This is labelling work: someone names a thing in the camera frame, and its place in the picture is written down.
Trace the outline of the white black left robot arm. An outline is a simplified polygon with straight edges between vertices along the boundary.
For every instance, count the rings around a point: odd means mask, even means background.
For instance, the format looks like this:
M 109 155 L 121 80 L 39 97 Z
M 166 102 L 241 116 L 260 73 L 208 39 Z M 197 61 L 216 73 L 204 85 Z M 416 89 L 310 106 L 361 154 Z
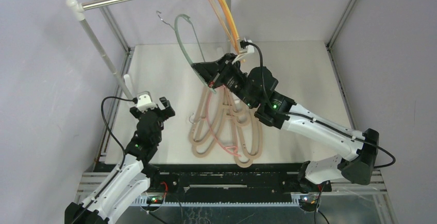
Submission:
M 138 122 L 123 148 L 121 161 L 87 198 L 67 206 L 65 223 L 116 223 L 143 192 L 160 187 L 159 169 L 150 161 L 162 141 L 163 124 L 175 116 L 175 111 L 165 97 L 159 100 L 163 109 L 152 101 L 149 92 L 131 100 L 134 105 L 129 111 Z

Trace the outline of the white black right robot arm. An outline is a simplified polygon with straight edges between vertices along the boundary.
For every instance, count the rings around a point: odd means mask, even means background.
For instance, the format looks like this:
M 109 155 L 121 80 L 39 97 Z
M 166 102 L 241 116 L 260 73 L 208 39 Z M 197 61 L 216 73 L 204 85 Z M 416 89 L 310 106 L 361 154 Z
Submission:
M 265 66 L 249 73 L 240 69 L 235 54 L 213 62 L 193 63 L 191 68 L 210 89 L 224 86 L 249 108 L 262 124 L 291 131 L 329 147 L 335 156 L 306 161 L 299 172 L 298 186 L 311 191 L 323 182 L 346 179 L 368 185 L 378 153 L 379 132 L 346 128 L 309 111 L 295 100 L 275 91 L 278 80 Z

